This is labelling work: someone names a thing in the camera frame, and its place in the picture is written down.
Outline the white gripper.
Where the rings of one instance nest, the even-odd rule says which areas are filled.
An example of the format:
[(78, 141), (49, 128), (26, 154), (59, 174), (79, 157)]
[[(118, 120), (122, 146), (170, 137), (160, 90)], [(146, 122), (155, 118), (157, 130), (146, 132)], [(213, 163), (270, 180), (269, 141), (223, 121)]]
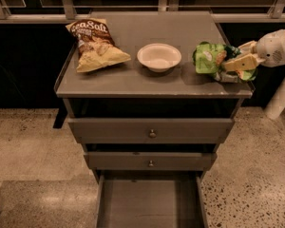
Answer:
[(265, 67), (285, 65), (285, 29), (268, 33), (258, 41), (250, 41), (238, 47), (242, 52), (236, 58), (222, 63), (227, 71), (245, 71), (255, 69), (262, 64)]

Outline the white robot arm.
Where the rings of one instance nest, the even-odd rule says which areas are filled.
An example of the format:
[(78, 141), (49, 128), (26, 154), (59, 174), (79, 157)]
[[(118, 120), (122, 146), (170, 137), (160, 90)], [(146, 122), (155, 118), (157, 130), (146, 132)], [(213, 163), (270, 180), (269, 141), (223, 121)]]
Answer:
[(259, 65), (279, 67), (285, 65), (285, 29), (268, 33), (258, 41), (239, 47), (240, 54), (222, 63), (225, 71), (245, 71)]

